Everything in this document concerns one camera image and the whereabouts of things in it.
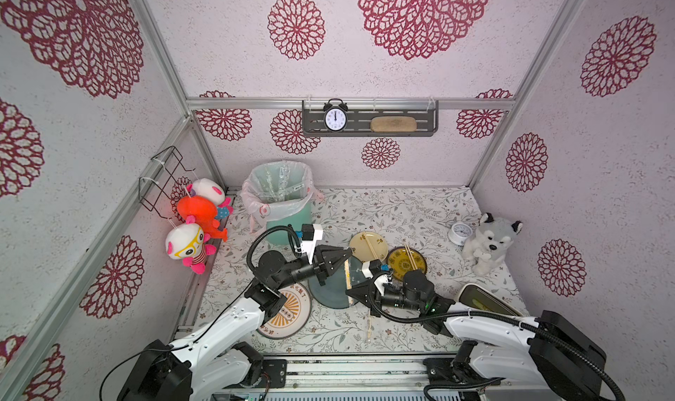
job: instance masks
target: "plush doll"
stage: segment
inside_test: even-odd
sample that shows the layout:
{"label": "plush doll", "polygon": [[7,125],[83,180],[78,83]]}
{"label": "plush doll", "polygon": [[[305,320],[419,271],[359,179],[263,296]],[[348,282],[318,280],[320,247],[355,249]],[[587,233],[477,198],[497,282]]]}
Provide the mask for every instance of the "plush doll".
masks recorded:
{"label": "plush doll", "polygon": [[172,259],[183,259],[183,265],[198,275],[204,273],[207,256],[216,248],[206,244],[210,236],[193,219],[172,229],[164,241],[167,254]]}
{"label": "plush doll", "polygon": [[194,183],[188,185],[187,189],[192,196],[201,196],[215,204],[217,209],[215,219],[224,219],[232,213],[233,209],[232,206],[230,206],[232,199],[225,197],[223,187],[215,184],[213,180],[199,178]]}
{"label": "plush doll", "polygon": [[218,230],[220,221],[215,219],[218,209],[209,199],[202,196],[185,196],[178,201],[175,207],[186,222],[196,222],[211,237],[227,241],[227,230]]}
{"label": "plush doll", "polygon": [[476,276],[485,276],[503,262],[506,249],[511,247],[521,229],[520,221],[511,222],[485,213],[476,232],[464,243],[462,257],[476,263],[472,269]]}

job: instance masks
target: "red flower pattern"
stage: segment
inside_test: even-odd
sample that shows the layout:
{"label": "red flower pattern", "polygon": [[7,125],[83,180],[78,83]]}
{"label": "red flower pattern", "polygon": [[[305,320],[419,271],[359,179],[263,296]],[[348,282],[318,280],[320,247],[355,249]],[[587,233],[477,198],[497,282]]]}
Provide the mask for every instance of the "red flower pattern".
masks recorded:
{"label": "red flower pattern", "polygon": [[19,349],[25,340],[25,336],[12,335],[0,342],[0,372],[2,372],[9,361],[12,360],[14,353],[16,353],[16,350]]}
{"label": "red flower pattern", "polygon": [[180,177],[175,180],[175,183],[171,189],[171,208],[173,210],[173,214],[176,218],[178,218],[179,221],[183,222],[185,222],[185,219],[180,216],[180,213],[178,213],[178,202],[180,199],[188,195],[185,192],[185,187],[187,187],[190,183],[191,181],[188,179],[188,177]]}
{"label": "red flower pattern", "polygon": [[[199,95],[200,98],[233,98],[218,90]],[[205,109],[194,113],[204,129],[221,140],[243,139],[251,131],[251,116],[248,109]]]}
{"label": "red flower pattern", "polygon": [[278,113],[272,119],[269,133],[277,146],[293,154],[309,153],[321,143],[320,137],[307,137],[302,133],[302,113],[297,109]]}
{"label": "red flower pattern", "polygon": [[586,264],[577,248],[564,240],[551,240],[539,252],[539,275],[557,295],[575,295],[586,284]]}
{"label": "red flower pattern", "polygon": [[[511,92],[504,89],[491,89],[478,94],[476,98],[510,98]],[[495,131],[504,111],[499,109],[464,109],[457,117],[457,129],[460,134],[479,139]]]}
{"label": "red flower pattern", "polygon": [[123,236],[80,302],[86,315],[110,319],[129,306],[139,293],[143,264],[138,243]]}
{"label": "red flower pattern", "polygon": [[[12,360],[16,350],[26,340],[25,336],[12,335],[0,342],[0,371]],[[40,364],[38,372],[30,380],[21,401],[54,401],[61,394],[61,383],[65,376],[63,361],[65,356],[61,353],[61,346],[54,344],[49,356]]]}
{"label": "red flower pattern", "polygon": [[366,143],[361,151],[361,160],[370,168],[385,169],[391,167],[400,154],[398,143],[389,138],[377,138]]}
{"label": "red flower pattern", "polygon": [[0,197],[30,187],[45,163],[44,150],[32,121],[0,99]]}
{"label": "red flower pattern", "polygon": [[521,135],[506,156],[508,182],[519,192],[532,190],[544,178],[547,161],[544,139],[533,133]]}
{"label": "red flower pattern", "polygon": [[604,97],[637,79],[654,52],[654,25],[643,17],[630,17],[602,32],[581,66],[586,93]]}
{"label": "red flower pattern", "polygon": [[405,59],[450,48],[483,17],[488,0],[359,0],[375,44]]}
{"label": "red flower pattern", "polygon": [[321,12],[311,0],[277,0],[267,16],[274,46],[290,59],[307,59],[326,34]]}
{"label": "red flower pattern", "polygon": [[127,0],[0,0],[0,15],[68,85],[116,98],[139,81],[143,40]]}

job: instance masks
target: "husky plush toy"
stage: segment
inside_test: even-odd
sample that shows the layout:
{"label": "husky plush toy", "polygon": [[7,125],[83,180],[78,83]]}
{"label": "husky plush toy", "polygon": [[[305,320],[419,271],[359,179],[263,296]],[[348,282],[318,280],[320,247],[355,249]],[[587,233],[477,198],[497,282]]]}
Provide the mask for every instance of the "husky plush toy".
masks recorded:
{"label": "husky plush toy", "polygon": [[506,249],[511,247],[521,229],[520,221],[511,222],[485,213],[476,232],[464,243],[462,257],[476,262],[472,269],[475,275],[485,276],[503,262]]}

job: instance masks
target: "trash can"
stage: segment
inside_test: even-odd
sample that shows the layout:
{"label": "trash can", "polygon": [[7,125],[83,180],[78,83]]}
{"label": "trash can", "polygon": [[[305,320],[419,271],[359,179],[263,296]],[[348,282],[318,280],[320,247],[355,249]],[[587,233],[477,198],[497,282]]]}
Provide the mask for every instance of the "trash can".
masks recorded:
{"label": "trash can", "polygon": [[[312,223],[314,197],[323,199],[312,180],[312,170],[302,162],[280,160],[259,165],[244,181],[241,192],[250,215],[250,232],[259,234],[276,225],[291,224],[297,231],[303,223]],[[255,223],[261,227],[254,231]],[[288,234],[268,235],[271,244],[288,244]]]}

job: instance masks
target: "alarm clock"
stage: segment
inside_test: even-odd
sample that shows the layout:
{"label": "alarm clock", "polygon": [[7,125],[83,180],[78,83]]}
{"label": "alarm clock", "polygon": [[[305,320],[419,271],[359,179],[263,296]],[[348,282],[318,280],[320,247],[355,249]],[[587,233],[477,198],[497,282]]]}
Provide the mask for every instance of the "alarm clock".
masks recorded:
{"label": "alarm clock", "polygon": [[[335,106],[331,101],[340,101],[338,106]],[[342,99],[333,98],[328,100],[323,105],[323,122],[326,128],[331,132],[341,132],[347,126],[347,111],[349,108]]]}
{"label": "alarm clock", "polygon": [[473,234],[473,230],[470,226],[463,222],[455,222],[450,226],[448,237],[452,244],[463,246],[467,238],[471,237],[471,234]]}

